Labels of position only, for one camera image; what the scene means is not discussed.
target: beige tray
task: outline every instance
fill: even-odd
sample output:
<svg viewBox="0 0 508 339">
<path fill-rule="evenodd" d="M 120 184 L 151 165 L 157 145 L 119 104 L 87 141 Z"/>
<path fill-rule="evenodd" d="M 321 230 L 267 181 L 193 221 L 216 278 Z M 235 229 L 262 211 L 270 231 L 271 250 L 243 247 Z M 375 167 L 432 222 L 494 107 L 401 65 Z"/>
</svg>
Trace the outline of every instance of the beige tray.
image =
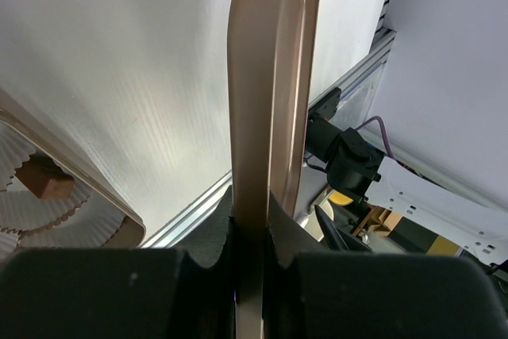
<svg viewBox="0 0 508 339">
<path fill-rule="evenodd" d="M 50 156 L 58 165 L 66 168 L 74 177 L 82 180 L 93 191 L 100 194 L 125 214 L 119 230 L 103 246 L 132 248 L 141 243 L 145 232 L 143 221 L 127 206 L 97 168 L 77 155 L 61 139 L 55 137 L 2 90 L 0 90 L 0 123 L 8 125 L 20 133 L 30 143 Z"/>
</svg>

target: cable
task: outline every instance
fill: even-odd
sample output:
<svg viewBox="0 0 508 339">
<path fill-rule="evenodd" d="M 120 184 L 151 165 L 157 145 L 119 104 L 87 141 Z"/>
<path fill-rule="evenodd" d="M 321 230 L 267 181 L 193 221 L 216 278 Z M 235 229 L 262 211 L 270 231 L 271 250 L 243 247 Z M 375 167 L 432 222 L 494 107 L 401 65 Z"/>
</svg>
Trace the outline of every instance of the cable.
<svg viewBox="0 0 508 339">
<path fill-rule="evenodd" d="M 304 160 L 303 163 L 305 163 L 307 165 L 307 167 L 310 168 L 311 170 L 315 170 L 315 171 L 320 171 L 320 172 L 326 173 L 326 170 L 323 167 L 319 167 L 319 166 L 315 166 L 313 164 L 310 164 L 306 160 Z"/>
<path fill-rule="evenodd" d="M 374 117 L 370 117 L 364 123 L 356 128 L 356 130 L 360 130 L 372 121 L 377 121 L 379 123 L 379 128 L 381 129 L 381 137 L 383 138 L 384 148 L 387 150 L 387 155 L 391 159 L 395 159 L 393 151 L 391 151 L 390 142 L 388 141 L 387 129 L 384 125 L 383 119 L 379 115 L 375 115 Z"/>
</svg>

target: white backdrop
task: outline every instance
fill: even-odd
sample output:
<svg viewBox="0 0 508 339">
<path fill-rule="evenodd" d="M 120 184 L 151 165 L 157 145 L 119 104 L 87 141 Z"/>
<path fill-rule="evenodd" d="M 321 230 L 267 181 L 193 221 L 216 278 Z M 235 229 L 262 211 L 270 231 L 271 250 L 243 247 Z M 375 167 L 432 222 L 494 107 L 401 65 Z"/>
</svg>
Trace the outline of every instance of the white backdrop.
<svg viewBox="0 0 508 339">
<path fill-rule="evenodd" d="M 0 87 L 80 147 L 147 236 L 230 169 L 230 0 L 0 0 Z M 321 0 L 311 98 L 368 52 L 383 0 Z"/>
<path fill-rule="evenodd" d="M 391 0 L 387 17 L 397 36 L 370 114 L 438 176 L 508 209 L 508 0 Z"/>
</svg>

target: white bracket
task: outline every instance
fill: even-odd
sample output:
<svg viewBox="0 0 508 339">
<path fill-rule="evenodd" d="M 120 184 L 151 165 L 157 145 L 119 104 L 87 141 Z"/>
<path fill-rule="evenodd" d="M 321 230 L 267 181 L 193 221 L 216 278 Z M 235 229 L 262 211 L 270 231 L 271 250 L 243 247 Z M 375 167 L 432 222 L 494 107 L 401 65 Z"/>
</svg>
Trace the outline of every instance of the white bracket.
<svg viewBox="0 0 508 339">
<path fill-rule="evenodd" d="M 469 251 L 484 264 L 508 259 L 508 212 L 492 210 L 445 190 L 385 157 L 379 182 L 365 196 Z"/>
</svg>

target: yellow object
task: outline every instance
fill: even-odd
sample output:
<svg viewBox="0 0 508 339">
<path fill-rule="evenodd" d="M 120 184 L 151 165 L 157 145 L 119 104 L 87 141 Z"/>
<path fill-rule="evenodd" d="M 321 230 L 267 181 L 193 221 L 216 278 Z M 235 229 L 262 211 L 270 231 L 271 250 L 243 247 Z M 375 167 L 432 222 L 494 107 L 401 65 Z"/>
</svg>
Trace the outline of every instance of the yellow object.
<svg viewBox="0 0 508 339">
<path fill-rule="evenodd" d="M 453 256 L 459 249 L 459 245 L 444 237 L 437 236 L 432 246 L 427 251 L 427 254 L 437 254 L 444 256 Z"/>
<path fill-rule="evenodd" d="M 338 206 L 347 206 L 352 203 L 352 198 L 343 195 L 340 192 L 334 191 L 330 197 L 328 198 L 330 202 L 333 204 L 337 204 Z"/>
</svg>

